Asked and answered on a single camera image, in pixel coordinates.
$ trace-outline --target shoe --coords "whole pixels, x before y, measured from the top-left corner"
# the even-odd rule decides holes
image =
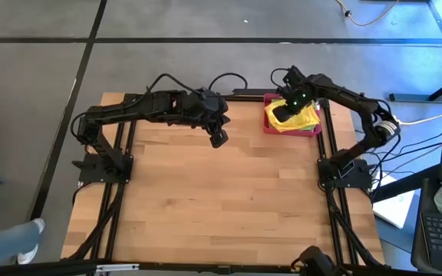
[[[37,226],[38,226],[38,234],[41,234],[42,231],[44,231],[45,228],[45,222],[42,218],[36,218],[32,220]],[[37,254],[38,245],[36,245],[30,252],[27,253],[19,253],[17,257],[17,261],[19,265],[26,265],[31,262],[31,260],[34,259],[35,255]]]

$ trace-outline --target person's foot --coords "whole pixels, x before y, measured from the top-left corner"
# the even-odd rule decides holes
[[[41,234],[42,231],[44,231],[45,228],[45,222],[42,218],[36,218],[32,220],[37,226],[38,226],[38,233]],[[38,245],[36,245],[30,252],[27,253],[20,253],[18,254],[17,261],[19,265],[26,265],[33,260],[35,255],[37,254]]]

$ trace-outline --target white cable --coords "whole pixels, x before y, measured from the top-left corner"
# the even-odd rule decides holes
[[[437,118],[440,118],[440,117],[442,117],[442,114],[434,116],[434,117],[431,117],[431,118],[423,119],[423,120],[417,120],[417,121],[414,121],[414,122],[402,122],[395,115],[393,116],[393,118],[398,122],[398,124],[404,125],[404,126],[410,126],[410,125],[413,125],[413,124],[424,123],[424,122],[427,122],[427,121],[430,121],[430,120],[434,120],[434,119],[437,119]]]
[[[395,172],[397,169],[400,169],[401,167],[407,165],[408,163],[410,163],[410,162],[412,162],[412,161],[414,161],[414,160],[417,160],[417,159],[421,158],[422,156],[426,156],[427,154],[432,153],[433,151],[435,151],[435,150],[437,150],[437,149],[439,149],[439,148],[441,148],[441,147],[442,147],[442,144],[440,144],[439,146],[434,147],[433,149],[429,150],[429,151],[426,152],[426,153],[423,153],[423,154],[421,154],[421,155],[419,155],[419,156],[417,156],[417,157],[415,157],[415,158],[413,158],[413,159],[408,160],[407,162],[405,162],[405,163],[399,165],[397,168],[391,170],[386,176],[389,176],[390,174],[392,174],[393,172]]]

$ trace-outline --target pant leg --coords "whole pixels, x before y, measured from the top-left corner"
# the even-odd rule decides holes
[[[26,222],[0,232],[0,261],[31,251],[39,242],[38,226]]]

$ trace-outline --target yellow object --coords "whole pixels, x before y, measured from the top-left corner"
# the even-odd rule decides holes
[[[272,111],[276,107],[280,107],[285,104],[285,100],[277,100],[272,102],[270,105],[266,106],[266,114],[269,119],[269,123],[275,127],[279,132],[284,132],[288,130],[300,130],[301,128],[314,126],[320,123],[320,118],[315,112],[313,105],[308,105],[303,108],[298,115],[295,115],[289,120],[281,123],[275,118]]]

